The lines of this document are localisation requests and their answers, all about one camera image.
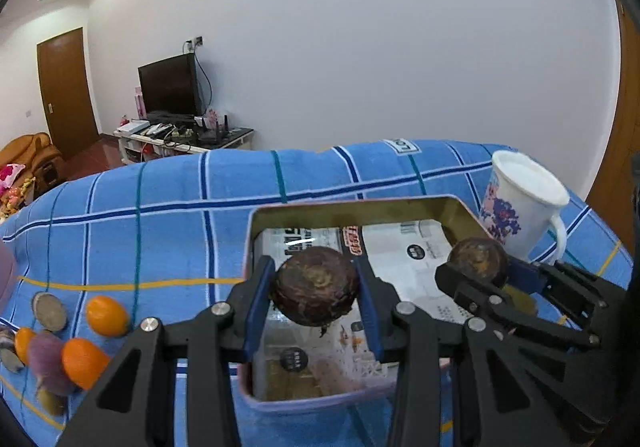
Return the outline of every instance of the pink cushion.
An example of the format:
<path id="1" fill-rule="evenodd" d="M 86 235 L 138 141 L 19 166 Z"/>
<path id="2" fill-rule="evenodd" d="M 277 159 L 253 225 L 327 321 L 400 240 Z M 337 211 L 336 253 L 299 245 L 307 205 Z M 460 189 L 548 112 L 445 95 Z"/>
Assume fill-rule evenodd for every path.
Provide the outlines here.
<path id="1" fill-rule="evenodd" d="M 10 163 L 0 169 L 0 196 L 8 191 L 26 167 L 18 163 Z"/>

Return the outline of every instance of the black monitor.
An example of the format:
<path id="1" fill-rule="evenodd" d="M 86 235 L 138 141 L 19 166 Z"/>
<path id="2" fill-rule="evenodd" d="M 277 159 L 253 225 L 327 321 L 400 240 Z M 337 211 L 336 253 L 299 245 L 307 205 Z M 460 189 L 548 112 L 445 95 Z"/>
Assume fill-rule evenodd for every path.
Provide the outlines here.
<path id="1" fill-rule="evenodd" d="M 138 68 L 147 113 L 202 114 L 193 53 Z"/>

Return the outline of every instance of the blanket label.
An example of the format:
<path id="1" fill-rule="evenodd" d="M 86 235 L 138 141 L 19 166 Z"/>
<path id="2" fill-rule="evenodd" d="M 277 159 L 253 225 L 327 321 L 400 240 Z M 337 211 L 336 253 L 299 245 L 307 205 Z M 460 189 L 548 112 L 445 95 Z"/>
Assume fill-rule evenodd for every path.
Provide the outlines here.
<path id="1" fill-rule="evenodd" d="M 412 141 L 405 140 L 404 138 L 396 138 L 395 140 L 383 140 L 391 149 L 396 151 L 396 154 L 413 154 L 416 152 L 422 152 L 420 148 Z"/>

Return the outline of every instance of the mug handle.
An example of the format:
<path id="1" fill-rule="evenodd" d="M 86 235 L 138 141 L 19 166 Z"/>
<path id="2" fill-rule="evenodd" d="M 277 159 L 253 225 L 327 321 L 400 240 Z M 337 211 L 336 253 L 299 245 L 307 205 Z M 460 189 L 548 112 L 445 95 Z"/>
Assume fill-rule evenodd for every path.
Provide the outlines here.
<path id="1" fill-rule="evenodd" d="M 562 221 L 560 214 L 554 214 L 551 216 L 549 223 L 556 231 L 556 241 L 558 242 L 556 251 L 551 259 L 551 264 L 553 265 L 556 261 L 562 259 L 564 250 L 566 250 L 566 227 L 564 226 L 564 221 Z"/>

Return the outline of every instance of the white mug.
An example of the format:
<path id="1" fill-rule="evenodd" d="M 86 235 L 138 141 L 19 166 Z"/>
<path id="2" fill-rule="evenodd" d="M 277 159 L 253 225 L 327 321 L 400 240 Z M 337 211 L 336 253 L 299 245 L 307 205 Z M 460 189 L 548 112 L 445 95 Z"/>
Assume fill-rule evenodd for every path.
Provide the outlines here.
<path id="1" fill-rule="evenodd" d="M 562 182 L 525 154 L 496 151 L 491 180 L 480 208 L 480 221 L 514 257 L 529 260 L 529 253 L 552 226 L 558 247 L 553 264 L 564 255 L 566 228 L 560 210 L 569 203 Z"/>

